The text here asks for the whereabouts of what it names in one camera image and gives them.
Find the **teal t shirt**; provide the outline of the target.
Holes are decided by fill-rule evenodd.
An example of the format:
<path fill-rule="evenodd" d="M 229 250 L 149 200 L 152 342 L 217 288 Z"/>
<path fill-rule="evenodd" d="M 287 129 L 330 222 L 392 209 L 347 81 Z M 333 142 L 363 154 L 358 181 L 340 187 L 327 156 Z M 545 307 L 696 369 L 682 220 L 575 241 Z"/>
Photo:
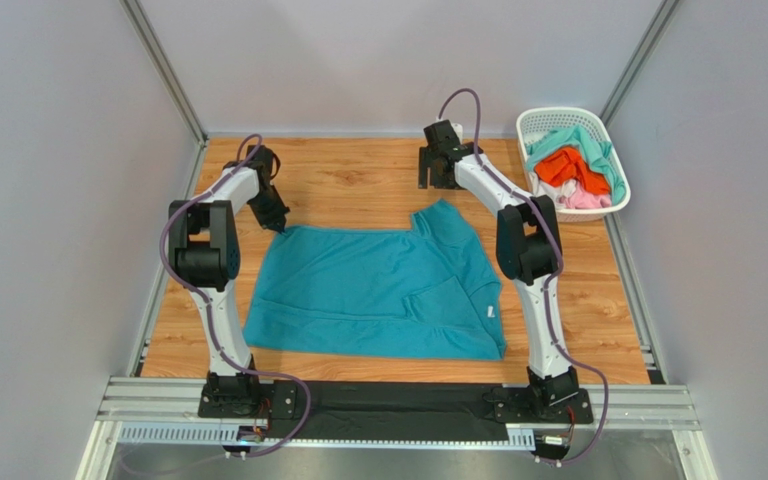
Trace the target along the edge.
<path fill-rule="evenodd" d="M 277 235 L 243 335 L 273 350 L 499 361 L 501 290 L 475 230 L 440 200 L 405 230 L 298 225 Z"/>

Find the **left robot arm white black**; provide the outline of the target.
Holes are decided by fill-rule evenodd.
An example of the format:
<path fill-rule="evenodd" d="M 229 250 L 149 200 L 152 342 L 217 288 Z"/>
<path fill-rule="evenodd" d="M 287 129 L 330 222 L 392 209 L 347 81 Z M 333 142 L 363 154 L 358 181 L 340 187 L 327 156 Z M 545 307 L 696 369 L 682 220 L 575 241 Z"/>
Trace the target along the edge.
<path fill-rule="evenodd" d="M 160 234 L 163 266 L 190 292 L 207 335 L 210 363 L 203 397 L 209 406 L 235 402 L 252 408 L 260 401 L 260 378 L 235 303 L 241 267 L 235 217 L 247 207 L 263 229 L 284 232 L 290 209 L 274 184 L 279 169 L 270 148 L 241 145 L 206 191 L 170 203 Z"/>

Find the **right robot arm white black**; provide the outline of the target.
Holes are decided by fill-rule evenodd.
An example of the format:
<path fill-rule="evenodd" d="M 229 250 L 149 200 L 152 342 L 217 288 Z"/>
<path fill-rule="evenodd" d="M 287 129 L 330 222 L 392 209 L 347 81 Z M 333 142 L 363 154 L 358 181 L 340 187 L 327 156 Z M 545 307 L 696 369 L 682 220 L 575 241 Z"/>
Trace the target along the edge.
<path fill-rule="evenodd" d="M 535 197 L 501 173 L 448 120 L 423 129 L 419 187 L 464 189 L 496 217 L 497 264 L 521 302 L 529 341 L 529 390 L 547 408 L 575 396 L 578 374 L 563 338 L 558 276 L 563 267 L 554 202 Z"/>

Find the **orange shirt in basket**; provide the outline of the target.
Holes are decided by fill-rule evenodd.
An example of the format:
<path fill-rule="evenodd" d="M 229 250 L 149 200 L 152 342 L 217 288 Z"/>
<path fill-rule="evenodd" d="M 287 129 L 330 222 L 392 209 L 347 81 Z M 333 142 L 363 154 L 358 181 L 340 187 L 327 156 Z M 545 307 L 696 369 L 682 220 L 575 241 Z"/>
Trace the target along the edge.
<path fill-rule="evenodd" d="M 604 174 L 593 171 L 579 150 L 562 147 L 538 161 L 534 172 L 545 182 L 560 186 L 564 181 L 576 179 L 585 190 L 595 194 L 610 194 L 611 187 Z"/>

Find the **white shirt in basket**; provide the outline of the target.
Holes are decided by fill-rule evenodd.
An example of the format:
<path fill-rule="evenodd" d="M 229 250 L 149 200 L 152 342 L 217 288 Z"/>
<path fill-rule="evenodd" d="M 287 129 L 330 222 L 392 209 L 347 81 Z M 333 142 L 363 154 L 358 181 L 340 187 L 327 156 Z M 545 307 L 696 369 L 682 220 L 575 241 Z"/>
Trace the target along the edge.
<path fill-rule="evenodd" d="M 533 194 L 536 197 L 547 196 L 557 209 L 570 209 L 569 198 L 576 192 L 579 182 L 576 179 L 564 181 L 560 186 L 553 186 L 542 180 L 536 173 L 530 173 Z"/>

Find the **pink shirt in basket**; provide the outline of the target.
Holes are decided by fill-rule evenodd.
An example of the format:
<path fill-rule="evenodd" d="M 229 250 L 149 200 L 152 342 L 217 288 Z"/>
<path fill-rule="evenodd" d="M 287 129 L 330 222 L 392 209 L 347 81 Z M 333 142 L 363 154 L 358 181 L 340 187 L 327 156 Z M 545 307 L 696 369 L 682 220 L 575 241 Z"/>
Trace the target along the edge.
<path fill-rule="evenodd" d="M 612 199 L 609 194 L 591 193 L 579 184 L 568 194 L 562 195 L 560 200 L 566 209 L 573 210 L 596 210 L 612 206 Z"/>

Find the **light teal shirt in basket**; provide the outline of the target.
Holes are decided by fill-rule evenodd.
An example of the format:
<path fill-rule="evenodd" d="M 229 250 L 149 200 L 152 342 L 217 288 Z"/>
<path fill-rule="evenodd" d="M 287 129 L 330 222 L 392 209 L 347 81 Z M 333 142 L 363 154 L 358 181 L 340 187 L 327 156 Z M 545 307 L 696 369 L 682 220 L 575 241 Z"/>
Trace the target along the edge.
<path fill-rule="evenodd" d="M 614 161 L 614 145 L 609 140 L 601 140 L 591 134 L 583 125 L 557 127 L 547 131 L 541 137 L 523 144 L 525 151 L 525 169 L 529 175 L 534 172 L 535 164 L 562 147 L 574 147 L 579 150 L 589 167 L 604 174 L 611 187 L 609 194 L 612 207 L 620 205 L 626 198 L 629 188 L 619 164 Z"/>

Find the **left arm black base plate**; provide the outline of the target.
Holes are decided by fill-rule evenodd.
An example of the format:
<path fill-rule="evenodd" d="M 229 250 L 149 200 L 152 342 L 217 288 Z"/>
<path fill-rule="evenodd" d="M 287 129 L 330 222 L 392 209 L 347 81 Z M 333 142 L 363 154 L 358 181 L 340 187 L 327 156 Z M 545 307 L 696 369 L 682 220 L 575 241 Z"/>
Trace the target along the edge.
<path fill-rule="evenodd" d="M 201 418 L 278 419 L 298 418 L 306 397 L 290 380 L 261 381 L 258 376 L 209 373 L 200 394 Z"/>

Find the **aluminium front rail frame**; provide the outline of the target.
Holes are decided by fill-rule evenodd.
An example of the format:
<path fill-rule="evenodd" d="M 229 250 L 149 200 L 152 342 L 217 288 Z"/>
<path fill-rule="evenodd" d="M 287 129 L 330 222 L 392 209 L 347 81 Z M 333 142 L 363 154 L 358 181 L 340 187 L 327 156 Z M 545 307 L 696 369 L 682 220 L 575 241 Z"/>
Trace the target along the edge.
<path fill-rule="evenodd" d="M 77 470 L 79 479 L 103 479 L 110 472 L 115 447 L 140 443 L 240 445 L 243 419 L 200 418 L 202 381 L 185 378 L 113 377 L 102 396 Z M 587 386 L 596 415 L 605 414 L 606 432 L 668 430 L 688 479 L 717 476 L 691 396 L 681 385 L 616 385 L 602 401 L 599 385 Z M 405 449 L 497 450 L 524 452 L 536 423 L 509 423 L 498 441 L 295 440 L 295 447 L 378 447 Z"/>

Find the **left corner aluminium post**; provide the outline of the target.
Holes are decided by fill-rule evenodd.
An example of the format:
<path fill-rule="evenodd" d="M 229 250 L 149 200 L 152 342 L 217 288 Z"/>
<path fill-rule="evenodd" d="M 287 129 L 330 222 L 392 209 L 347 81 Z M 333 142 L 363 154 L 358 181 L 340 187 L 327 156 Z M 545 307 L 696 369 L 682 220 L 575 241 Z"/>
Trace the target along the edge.
<path fill-rule="evenodd" d="M 120 4 L 194 141 L 197 145 L 204 146 L 208 141 L 208 134 L 162 46 L 144 5 L 138 0 L 121 0 Z"/>

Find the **corner aluminium post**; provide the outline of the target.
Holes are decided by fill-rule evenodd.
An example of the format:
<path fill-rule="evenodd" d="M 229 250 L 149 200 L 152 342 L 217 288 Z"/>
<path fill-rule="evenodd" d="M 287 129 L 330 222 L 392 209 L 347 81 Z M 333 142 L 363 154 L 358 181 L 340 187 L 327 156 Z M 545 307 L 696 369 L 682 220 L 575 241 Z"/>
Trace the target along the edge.
<path fill-rule="evenodd" d="M 681 5 L 682 1 L 680 0 L 662 0 L 659 3 L 600 113 L 600 118 L 606 127 L 609 127 L 617 116 L 623 102 Z"/>
<path fill-rule="evenodd" d="M 204 146 L 208 141 L 208 134 L 162 46 L 144 5 L 138 0 L 121 0 L 120 4 L 194 141 L 197 145 Z"/>

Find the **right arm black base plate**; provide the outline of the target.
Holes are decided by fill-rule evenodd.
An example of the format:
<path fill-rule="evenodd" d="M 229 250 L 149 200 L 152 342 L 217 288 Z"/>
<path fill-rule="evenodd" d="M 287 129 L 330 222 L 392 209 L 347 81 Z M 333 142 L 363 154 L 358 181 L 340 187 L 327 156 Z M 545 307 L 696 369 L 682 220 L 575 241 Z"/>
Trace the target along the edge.
<path fill-rule="evenodd" d="M 585 389 L 575 395 L 545 404 L 531 387 L 494 387 L 483 395 L 499 423 L 575 424 L 595 422 L 591 400 Z"/>

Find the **right corner aluminium post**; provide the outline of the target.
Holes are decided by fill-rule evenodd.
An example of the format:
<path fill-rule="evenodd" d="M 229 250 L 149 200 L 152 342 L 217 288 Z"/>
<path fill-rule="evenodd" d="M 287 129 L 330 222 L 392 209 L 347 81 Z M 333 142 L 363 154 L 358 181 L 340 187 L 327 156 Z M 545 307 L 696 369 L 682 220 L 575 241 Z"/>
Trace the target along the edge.
<path fill-rule="evenodd" d="M 680 0 L 662 0 L 659 3 L 600 113 L 600 118 L 606 127 L 609 127 L 617 116 L 623 102 L 681 5 L 682 1 Z"/>

